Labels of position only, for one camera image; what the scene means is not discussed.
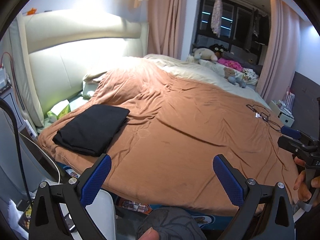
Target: blue gripper pad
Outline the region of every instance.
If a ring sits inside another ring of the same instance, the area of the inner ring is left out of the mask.
[[[94,170],[91,177],[84,184],[81,190],[80,199],[82,206],[85,207],[92,204],[103,182],[106,180],[109,172],[111,171],[111,164],[112,162],[110,156],[106,155]]]
[[[244,203],[243,188],[218,155],[213,159],[213,170],[227,193],[231,203],[235,206],[241,207]]]
[[[293,139],[296,139],[296,140],[300,140],[301,139],[301,133],[297,130],[294,130],[294,129],[291,129],[287,126],[283,126],[281,128],[281,133],[286,135],[286,136],[289,136]]]

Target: green tissue package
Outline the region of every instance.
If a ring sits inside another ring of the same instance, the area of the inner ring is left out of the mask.
[[[55,122],[67,113],[70,113],[70,104],[68,100],[61,101],[57,103],[48,113],[48,118],[50,122]]]

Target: white cable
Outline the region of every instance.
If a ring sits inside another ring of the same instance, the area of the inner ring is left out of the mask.
[[[295,223],[302,215],[305,213],[303,209],[299,209],[294,215],[293,215],[293,222]]]
[[[33,141],[31,141],[28,137],[24,136],[22,133],[19,132],[19,134],[22,135],[22,136],[23,136],[24,138],[26,138],[27,140],[29,140],[30,142],[32,142],[35,146],[37,146],[37,147],[39,148],[39,150],[42,151],[43,154],[44,154],[45,156],[47,156],[47,158],[53,163],[53,165],[56,167],[57,172],[58,172],[58,174],[59,174],[58,184],[60,184],[60,180],[61,180],[60,171],[59,171],[57,165],[54,163],[54,161],[53,161],[36,143],[34,143]]]

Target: window frame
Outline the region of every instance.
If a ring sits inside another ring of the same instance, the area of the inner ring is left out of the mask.
[[[198,20],[197,20],[197,29],[196,29],[196,35],[195,35],[194,43],[196,44],[197,39],[198,39],[198,35],[202,35],[202,36],[214,38],[216,40],[220,40],[220,41],[228,43],[229,44],[229,47],[227,48],[228,51],[231,50],[232,45],[243,49],[244,48],[244,42],[240,42],[240,41],[237,41],[237,40],[233,39],[234,35],[235,35],[235,31],[236,31],[237,12],[238,12],[238,8],[241,8],[241,9],[249,12],[250,14],[252,14],[252,10],[250,10],[246,6],[240,5],[240,4],[232,2],[230,0],[222,0],[222,2],[233,6],[232,19],[233,19],[233,22],[235,24],[232,24],[231,32],[230,32],[230,38],[228,38],[226,36],[220,36],[218,38],[218,36],[212,32],[212,30],[211,30],[211,28],[209,26],[209,23],[211,22],[211,20],[208,22],[206,30],[200,30],[201,18],[202,18],[202,8],[203,8],[203,5],[204,5],[204,0],[200,0],[199,14],[198,14]],[[259,49],[250,48],[250,52],[255,54],[255,55],[257,55],[257,63],[258,63],[260,61],[260,56],[261,56],[261,52],[262,52],[262,45],[259,44]]]

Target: pink plush toy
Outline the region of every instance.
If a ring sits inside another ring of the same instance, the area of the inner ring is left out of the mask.
[[[221,65],[225,65],[226,67],[233,68],[240,72],[243,70],[243,67],[240,65],[240,63],[233,60],[224,59],[223,57],[218,59],[218,63]]]

